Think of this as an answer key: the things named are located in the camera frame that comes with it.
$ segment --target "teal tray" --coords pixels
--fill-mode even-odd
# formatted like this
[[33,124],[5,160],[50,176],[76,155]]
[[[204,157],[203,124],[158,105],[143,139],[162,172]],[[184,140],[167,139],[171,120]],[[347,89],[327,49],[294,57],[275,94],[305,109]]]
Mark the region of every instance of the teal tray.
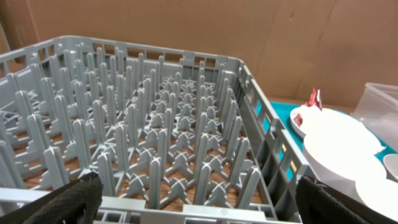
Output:
[[[298,145],[300,150],[303,151],[303,139],[293,130],[293,127],[290,123],[290,112],[294,108],[299,107],[300,105],[295,105],[295,104],[291,104],[291,103],[281,103],[281,102],[275,102],[275,101],[272,101],[271,105],[275,109],[280,120],[283,122],[286,129],[289,131],[290,135],[293,137],[294,141],[296,142],[296,144]],[[261,104],[259,104],[259,106],[257,106],[257,114],[260,113],[260,110],[261,110]],[[266,131],[268,131],[268,129],[269,129],[269,123],[267,120],[265,120],[265,122],[264,122],[264,129]],[[380,140],[382,146],[385,146],[386,148],[385,148],[385,150],[377,153],[374,156],[376,156],[381,162],[383,162],[384,156],[386,156],[388,154],[395,154],[396,152],[390,146],[388,146],[382,139],[380,139],[379,137],[377,137],[377,138]],[[280,159],[283,158],[283,152],[279,155],[279,157],[280,157]]]

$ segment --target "cardboard wall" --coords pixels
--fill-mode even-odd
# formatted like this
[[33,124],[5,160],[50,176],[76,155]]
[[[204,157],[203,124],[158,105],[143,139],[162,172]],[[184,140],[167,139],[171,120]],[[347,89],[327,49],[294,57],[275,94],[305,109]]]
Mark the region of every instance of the cardboard wall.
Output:
[[4,35],[4,31],[2,29],[1,21],[0,21],[0,54],[4,54],[9,51],[8,42],[6,36]]
[[83,35],[243,59],[267,96],[355,107],[398,85],[394,0],[3,0],[13,49]]

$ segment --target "gray plastic dish rack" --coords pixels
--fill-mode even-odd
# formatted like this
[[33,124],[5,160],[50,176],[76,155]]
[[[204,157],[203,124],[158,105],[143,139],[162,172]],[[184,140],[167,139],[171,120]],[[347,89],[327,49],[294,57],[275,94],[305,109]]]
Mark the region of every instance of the gray plastic dish rack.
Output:
[[[10,73],[14,60],[25,69]],[[297,181],[315,175],[242,60],[65,36],[0,55],[0,68],[0,215],[95,171],[95,223],[300,222]],[[182,212],[163,210],[176,199]]]

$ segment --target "white dish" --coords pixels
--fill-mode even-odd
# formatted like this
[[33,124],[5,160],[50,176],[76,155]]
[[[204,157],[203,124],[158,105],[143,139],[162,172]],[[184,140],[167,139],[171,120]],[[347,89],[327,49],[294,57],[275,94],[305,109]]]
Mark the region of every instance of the white dish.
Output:
[[356,144],[336,138],[330,138],[325,129],[304,138],[303,154],[320,181],[350,195],[357,180],[386,178],[386,170],[376,157],[350,150]]
[[303,130],[294,122],[297,113],[302,110],[303,107],[299,107],[290,112],[292,127],[302,138],[308,133],[319,133],[322,130],[322,133],[326,135],[324,136],[326,141],[339,142],[347,151],[367,152],[374,155],[385,148],[381,146],[378,138],[357,119],[328,108],[323,108],[319,114],[313,113],[312,116],[307,115],[303,118],[302,127],[305,125],[305,130]]
[[384,156],[383,163],[387,172],[391,175],[390,178],[398,181],[398,154],[388,154]]
[[388,179],[362,180],[356,183],[355,189],[362,203],[398,222],[398,183]]

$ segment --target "clear plastic container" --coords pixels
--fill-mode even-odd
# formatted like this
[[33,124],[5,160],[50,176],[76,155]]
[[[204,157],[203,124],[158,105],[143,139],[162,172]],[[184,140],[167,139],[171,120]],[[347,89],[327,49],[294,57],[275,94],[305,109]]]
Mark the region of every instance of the clear plastic container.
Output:
[[351,115],[398,152],[398,86],[365,84],[361,100]]

